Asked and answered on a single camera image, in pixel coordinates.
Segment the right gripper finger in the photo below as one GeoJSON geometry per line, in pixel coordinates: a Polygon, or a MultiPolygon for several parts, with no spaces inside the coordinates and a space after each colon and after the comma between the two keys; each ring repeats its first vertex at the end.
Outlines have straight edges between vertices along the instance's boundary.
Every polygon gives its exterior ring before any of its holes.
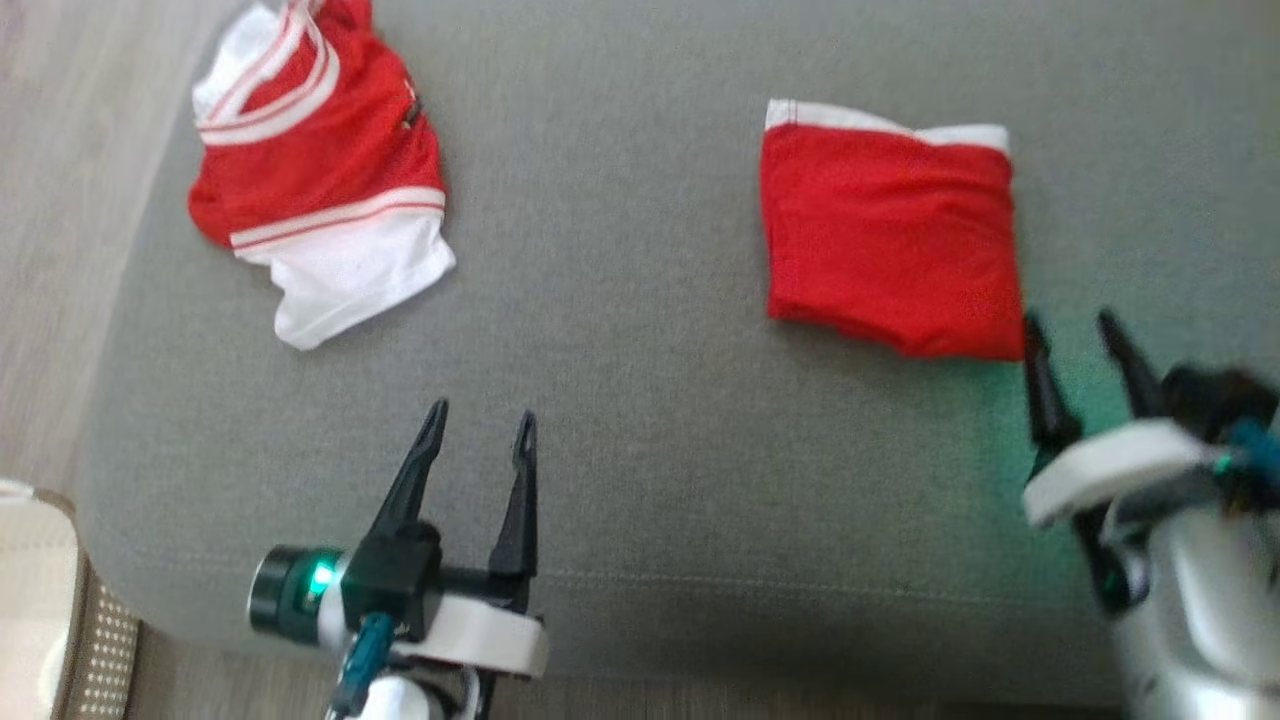
{"type": "Polygon", "coordinates": [[[1107,355],[1121,374],[1130,414],[1135,419],[1165,416],[1162,386],[1115,313],[1100,310],[1097,328],[1107,355]]]}
{"type": "Polygon", "coordinates": [[[1080,419],[1065,400],[1051,363],[1051,347],[1034,313],[1024,316],[1023,375],[1030,439],[1041,451],[1062,451],[1082,437],[1080,419]]]}

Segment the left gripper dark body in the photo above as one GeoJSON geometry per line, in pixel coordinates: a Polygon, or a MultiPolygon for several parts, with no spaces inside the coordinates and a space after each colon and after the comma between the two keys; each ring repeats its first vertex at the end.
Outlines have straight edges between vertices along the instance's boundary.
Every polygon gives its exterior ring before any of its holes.
{"type": "Polygon", "coordinates": [[[248,623],[296,644],[356,632],[371,614],[397,623],[398,641],[421,641],[444,594],[524,612],[530,580],[485,569],[449,568],[439,533],[421,521],[410,538],[365,537],[353,551],[279,544],[253,575],[248,623]]]}

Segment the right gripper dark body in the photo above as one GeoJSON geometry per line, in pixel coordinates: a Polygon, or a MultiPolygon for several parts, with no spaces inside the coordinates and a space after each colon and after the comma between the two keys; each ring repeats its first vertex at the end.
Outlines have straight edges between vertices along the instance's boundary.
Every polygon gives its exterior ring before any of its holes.
{"type": "Polygon", "coordinates": [[[1280,389],[1242,366],[1176,365],[1160,382],[1169,416],[1202,441],[1216,441],[1242,420],[1270,428],[1280,389]]]}

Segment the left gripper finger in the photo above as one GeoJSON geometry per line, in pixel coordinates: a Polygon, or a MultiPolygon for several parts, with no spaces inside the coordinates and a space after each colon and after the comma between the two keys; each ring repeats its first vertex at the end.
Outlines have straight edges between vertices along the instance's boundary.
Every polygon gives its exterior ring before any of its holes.
{"type": "Polygon", "coordinates": [[[428,477],[435,462],[445,433],[448,400],[438,398],[431,406],[406,454],[369,534],[378,538],[410,538],[421,524],[420,511],[428,477]]]}
{"type": "Polygon", "coordinates": [[[512,468],[515,482],[488,569],[498,577],[527,582],[538,574],[539,561],[538,419],[532,411],[522,415],[512,468]]]}

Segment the red shorts white band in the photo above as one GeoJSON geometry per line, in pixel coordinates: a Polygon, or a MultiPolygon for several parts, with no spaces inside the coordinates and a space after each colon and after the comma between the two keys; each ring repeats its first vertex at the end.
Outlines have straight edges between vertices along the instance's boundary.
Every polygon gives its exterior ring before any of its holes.
{"type": "Polygon", "coordinates": [[[768,315],[909,357],[1021,361],[1012,179],[1000,124],[911,128],[769,100],[759,165],[768,315]]]}

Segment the red white jersey number 23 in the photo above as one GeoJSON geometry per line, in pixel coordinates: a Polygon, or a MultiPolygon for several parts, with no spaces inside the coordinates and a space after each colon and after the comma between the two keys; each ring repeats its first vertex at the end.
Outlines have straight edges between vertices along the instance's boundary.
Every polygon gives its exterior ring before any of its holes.
{"type": "Polygon", "coordinates": [[[439,141],[371,0],[251,3],[191,105],[189,217],[268,270],[283,343],[316,348],[454,269],[439,141]]]}

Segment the grey sofa seat cushion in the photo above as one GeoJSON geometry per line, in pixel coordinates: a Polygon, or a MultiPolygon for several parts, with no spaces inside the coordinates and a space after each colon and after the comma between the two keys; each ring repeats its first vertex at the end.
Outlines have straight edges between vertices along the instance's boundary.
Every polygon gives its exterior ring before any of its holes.
{"type": "Polygon", "coordinates": [[[1070,532],[1032,530],[1018,366],[765,315],[771,97],[1011,132],[1018,260],[1092,430],[1148,357],[1280,380],[1280,0],[389,0],[440,136],[457,268],[320,348],[201,240],[183,100],[131,245],[81,462],[106,584],[189,642],[279,543],[352,546],[431,402],[428,518],[479,568],[538,415],[550,669],[823,678],[1111,705],[1070,532]]]}

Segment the beige woven laundry basket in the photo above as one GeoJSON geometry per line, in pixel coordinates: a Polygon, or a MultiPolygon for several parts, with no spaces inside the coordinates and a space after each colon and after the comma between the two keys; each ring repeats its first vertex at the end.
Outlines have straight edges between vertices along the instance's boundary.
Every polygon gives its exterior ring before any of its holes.
{"type": "Polygon", "coordinates": [[[140,628],[69,500],[0,478],[0,720],[127,720],[140,628]]]}

